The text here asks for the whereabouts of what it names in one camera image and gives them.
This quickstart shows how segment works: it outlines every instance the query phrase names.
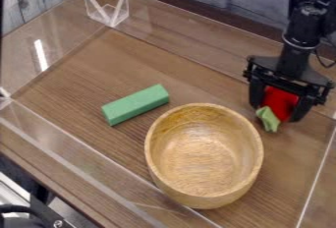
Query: red object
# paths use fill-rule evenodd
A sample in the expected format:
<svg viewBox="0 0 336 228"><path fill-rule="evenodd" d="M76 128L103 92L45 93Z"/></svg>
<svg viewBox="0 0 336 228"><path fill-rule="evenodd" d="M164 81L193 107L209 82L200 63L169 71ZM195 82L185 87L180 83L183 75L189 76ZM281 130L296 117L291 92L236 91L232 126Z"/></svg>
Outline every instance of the red object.
<svg viewBox="0 0 336 228"><path fill-rule="evenodd" d="M281 122L289 120L299 96L272 86L267 87L263 106L269 106Z"/></svg>

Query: green object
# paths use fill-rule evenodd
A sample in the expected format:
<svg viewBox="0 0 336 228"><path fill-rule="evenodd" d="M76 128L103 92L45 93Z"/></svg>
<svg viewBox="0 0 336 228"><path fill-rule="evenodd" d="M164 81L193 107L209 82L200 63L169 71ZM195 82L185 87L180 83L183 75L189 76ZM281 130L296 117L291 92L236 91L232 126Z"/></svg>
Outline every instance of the green object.
<svg viewBox="0 0 336 228"><path fill-rule="evenodd" d="M257 117L261 119L267 132L276 133L279 130L279 126L281 121L275 115L269 106L260 108L256 112Z"/></svg>
<svg viewBox="0 0 336 228"><path fill-rule="evenodd" d="M101 107L111 126L169 102L169 94L163 85L133 93Z"/></svg>

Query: bowl rim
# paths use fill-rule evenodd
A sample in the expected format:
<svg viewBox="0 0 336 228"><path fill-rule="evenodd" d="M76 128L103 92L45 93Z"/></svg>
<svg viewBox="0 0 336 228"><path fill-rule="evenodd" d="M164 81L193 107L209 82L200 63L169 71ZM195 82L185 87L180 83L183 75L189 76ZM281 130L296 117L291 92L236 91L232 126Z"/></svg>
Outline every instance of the bowl rim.
<svg viewBox="0 0 336 228"><path fill-rule="evenodd" d="M204 196L193 195L193 194L191 194L188 192L181 191L180 189L176 189L172 186L171 181L167 180L165 177L159 172L159 169L157 169L157 167L156 167L156 165L153 163L153 160L152 160L151 150L149 150L152 134L153 134L153 131L155 131L157 125L161 123L161 121L171 114L173 114L175 112L180 111L184 108L195 107L195 106L211 107L211 108L219 109L219 110L225 111L227 113L229 113L233 117L239 118L241 120L241 122L245 124L245 126L248 127L249 131L252 132L252 135L255 136L255 139L256 139L256 146L257 146L257 150L256 150L257 159L256 159L256 162L255 162L255 165L253 165L253 168L252 168L252 171L251 171L248 177L243 181L240 181L239 184L233 185L231 188L225 189L223 192L219 192L219 193L215 193L215 194L208 194L208 195L204 195ZM155 122L153 122L153 124L152 124L152 126L151 126L151 128L148 130L145 140L144 140L144 156L145 156L145 161L147 161L147 165L148 165L148 168L149 168L151 172L155 174L157 179L171 189L173 189L176 192L179 192L179 193L181 193L181 194L184 194L187 196L208 199L208 198L217 198L217 197L224 197L227 195L231 195L235 192L244 189L247 186L252 185L252 183L253 183L253 181L255 181L255 179L257 177L259 171L261 169L263 161L264 161L264 146L263 146L263 141L261 141L260 134L259 134L255 126L252 125L252 123L248 121L248 119L240 113L231 110L225 106L221 106L221 105L217 105L217 104L212 104L212 103L189 103L189 104L185 104L185 105L181 105L181 106L177 106L177 107L172 108L155 120Z"/></svg>

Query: wooden bowl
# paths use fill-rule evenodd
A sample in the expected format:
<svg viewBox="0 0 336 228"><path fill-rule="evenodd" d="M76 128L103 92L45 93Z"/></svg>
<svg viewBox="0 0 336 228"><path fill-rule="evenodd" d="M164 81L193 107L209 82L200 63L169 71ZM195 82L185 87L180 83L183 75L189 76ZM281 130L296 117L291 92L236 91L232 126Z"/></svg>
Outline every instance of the wooden bowl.
<svg viewBox="0 0 336 228"><path fill-rule="evenodd" d="M155 121L144 145L157 187L180 204L221 207L249 190L264 159L259 133L228 108L188 104Z"/></svg>

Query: green rectangular block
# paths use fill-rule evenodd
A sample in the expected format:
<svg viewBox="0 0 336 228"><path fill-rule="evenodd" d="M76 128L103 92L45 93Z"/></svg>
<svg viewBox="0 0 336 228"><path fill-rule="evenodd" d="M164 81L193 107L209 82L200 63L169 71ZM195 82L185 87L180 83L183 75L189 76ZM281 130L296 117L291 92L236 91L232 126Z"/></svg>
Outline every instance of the green rectangular block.
<svg viewBox="0 0 336 228"><path fill-rule="evenodd" d="M163 85L153 85L132 95L108 103L101 107L101 110L109 125L115 126L117 123L168 102L168 91Z"/></svg>

